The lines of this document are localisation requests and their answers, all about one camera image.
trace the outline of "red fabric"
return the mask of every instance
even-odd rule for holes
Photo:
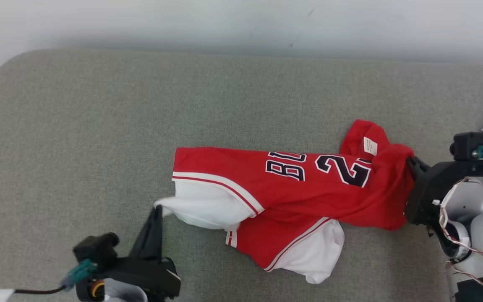
[[[365,137],[378,144],[376,156],[364,151]],[[281,155],[298,160],[303,157],[303,154]],[[321,154],[304,155],[304,161],[300,162],[272,157],[267,151],[178,148],[174,172],[228,178],[263,206],[265,210],[241,222],[236,233],[236,248],[263,269],[272,266],[277,256],[303,233],[319,227],[322,217],[389,230],[404,225],[405,204],[414,184],[406,159],[414,153],[409,147],[391,145],[383,128],[357,120],[341,147],[339,156],[345,159],[350,176],[356,175],[350,170],[354,165],[370,169],[364,186],[345,183],[333,161],[328,162],[331,166],[328,172],[320,170],[316,161]],[[269,160],[303,168],[304,179],[267,172]]]
[[[359,147],[365,135],[378,143],[376,156]],[[348,170],[354,164],[371,169],[364,187],[344,183],[333,162],[328,173],[319,170],[316,160],[320,154],[306,154],[304,162],[297,162],[270,157],[267,151],[178,148],[174,172],[228,178],[260,202],[266,209],[262,215],[278,221],[295,221],[295,214],[307,214],[362,227],[394,230],[404,225],[405,203],[414,182],[406,158],[414,156],[413,151],[404,145],[391,145],[383,129],[367,121],[353,124],[342,151],[345,153],[340,156],[345,158]],[[303,168],[304,181],[266,172],[268,160]]]
[[[262,215],[241,222],[236,231],[236,249],[251,258],[266,271],[271,271],[280,257],[287,252],[290,243],[295,244],[323,226],[331,218],[320,221],[321,217],[297,214],[291,217],[295,223],[269,219]],[[313,227],[312,232],[303,235]]]

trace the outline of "cable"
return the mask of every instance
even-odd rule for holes
[[[462,242],[460,242],[458,239],[454,238],[454,237],[451,237],[450,234],[448,233],[448,231],[446,230],[446,224],[448,223],[448,213],[446,212],[446,204],[448,203],[448,201],[450,200],[450,197],[452,197],[452,195],[454,194],[454,191],[456,191],[456,187],[458,186],[458,184],[462,183],[462,182],[466,182],[468,180],[468,177],[466,178],[463,178],[462,180],[458,181],[453,187],[452,189],[446,194],[446,196],[444,197],[443,201],[441,202],[441,207],[439,208],[439,226],[441,226],[441,229],[443,231],[443,234],[445,235],[445,237],[450,240],[450,242],[454,243],[454,244],[457,244],[461,247],[464,247],[466,249],[469,249],[471,250],[472,252],[474,253],[477,253],[479,254],[480,256],[483,257],[483,252],[475,249],[475,248],[472,248]],[[458,273],[462,273],[463,275],[466,275],[468,277],[470,277],[471,279],[475,280],[476,282],[478,282],[480,285],[483,286],[483,282],[478,279],[477,277],[475,277],[474,275],[470,274],[470,273],[466,273],[458,268],[456,268],[456,266],[454,266],[454,264],[451,262],[451,261],[447,261],[446,262],[448,265],[450,265],[452,267],[452,269],[454,269],[455,271],[457,271]]]
[[[456,268],[456,266],[454,266],[454,264],[453,264],[452,262],[447,261],[446,263],[447,263],[447,264],[449,264],[449,265],[452,267],[452,269],[454,269],[456,272],[458,272],[458,273],[462,273],[463,275],[466,275],[466,276],[468,276],[468,277],[470,277],[470,278],[474,279],[474,280],[475,280],[476,282],[478,282],[480,285],[483,285],[483,282],[482,282],[480,279],[478,279],[477,277],[474,277],[474,276],[473,276],[473,275],[471,275],[470,273],[466,273],[466,272],[464,272],[464,271],[462,271],[462,270],[460,270],[460,269]]]
[[[54,290],[48,290],[48,291],[38,291],[38,290],[21,290],[17,289],[14,291],[15,294],[56,294],[60,291],[65,289],[65,286],[61,286],[57,289]]]

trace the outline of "white trim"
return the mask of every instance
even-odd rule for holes
[[[245,205],[251,212],[254,212],[254,210],[247,204],[249,203],[253,208],[255,208],[256,213],[254,215],[251,215],[251,217],[256,216],[257,214],[260,214],[264,211],[263,206],[254,198],[251,193],[249,193],[247,190],[245,190],[243,187],[241,187],[239,184],[236,184],[232,180],[214,175],[214,174],[206,174],[206,173],[195,173],[195,172],[172,172],[173,177],[189,177],[189,178],[197,178],[196,180],[187,180],[187,179],[179,179],[179,178],[173,178],[172,181],[181,181],[181,182],[191,182],[191,183],[200,183],[200,184],[208,184],[208,185],[213,185],[214,187],[220,187],[221,189],[224,189],[231,195],[233,195],[241,204]],[[217,183],[211,183],[207,182],[206,180],[210,180],[213,182],[218,182]]]
[[[329,160],[330,160],[330,159],[327,159],[327,160],[325,161],[325,166],[326,166],[326,167],[329,167],[329,169],[328,169],[327,171],[326,171],[326,170],[323,170],[323,169],[320,169],[320,166],[318,165],[318,161],[320,161],[320,158],[321,158],[322,156],[330,156],[330,154],[322,154],[322,155],[318,156],[318,158],[316,158],[316,161],[315,161],[314,163],[316,164],[316,168],[318,168],[318,170],[320,170],[320,171],[322,171],[322,172],[324,172],[324,173],[329,174],[329,171],[330,171],[330,170],[333,168],[333,166],[331,166],[331,165],[329,164]]]
[[[364,159],[364,158],[362,158],[362,157],[358,157],[358,158],[356,159],[356,161],[358,161],[358,162],[362,162],[362,163],[365,163],[365,164],[372,164],[372,162],[371,162],[371,161],[366,160],[366,159]]]
[[[238,232],[237,231],[229,231],[230,236],[226,236],[226,245],[230,245],[233,248],[238,247]]]
[[[296,244],[297,240],[299,238],[302,238],[309,234],[310,232],[314,231],[315,229],[326,225],[329,221],[333,221],[329,217],[322,217],[318,222],[316,222],[313,226],[311,226],[308,230],[305,231],[305,233],[302,233],[301,235],[297,236],[295,239],[293,239],[290,244],[288,244],[283,250],[281,250],[274,258],[274,260],[269,264],[268,267],[266,267],[264,270],[265,271],[272,271],[273,266],[275,266],[276,262],[280,259],[280,257],[289,249],[291,248],[294,244]]]

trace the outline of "jersey number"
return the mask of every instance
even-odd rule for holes
[[[297,153],[270,152],[268,156],[293,162],[305,162],[306,160],[305,154]],[[358,159],[358,161],[370,164],[370,162],[363,159]],[[320,155],[318,159],[316,159],[315,164],[318,170],[325,173],[329,173],[333,168],[333,165],[336,166],[342,182],[345,184],[356,185],[357,187],[364,187],[364,185],[366,185],[366,181],[368,181],[368,176],[370,176],[370,171],[372,170],[359,163],[354,163],[351,165],[351,168],[349,168],[345,158],[339,155]],[[276,160],[268,160],[266,161],[266,172],[295,178],[299,181],[305,181],[305,170],[303,167],[291,163],[285,164]]]
[[[366,185],[366,181],[372,170],[368,167],[361,166],[358,163],[354,163],[351,165],[351,168],[348,168],[345,158],[339,155],[320,155],[316,160],[316,166],[318,167],[318,170],[329,173],[333,167],[330,162],[337,166],[340,179],[343,183],[356,185],[357,187],[364,187],[364,185]]]

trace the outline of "gray fabric surface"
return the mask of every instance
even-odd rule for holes
[[[338,151],[356,118],[428,163],[483,126],[483,66],[48,50],[0,69],[0,288],[57,287],[86,235],[131,247],[172,195],[178,146]],[[166,218],[178,301],[446,301],[444,258],[421,226],[343,225],[331,277],[266,273],[225,234]],[[75,294],[16,301],[76,301]]]

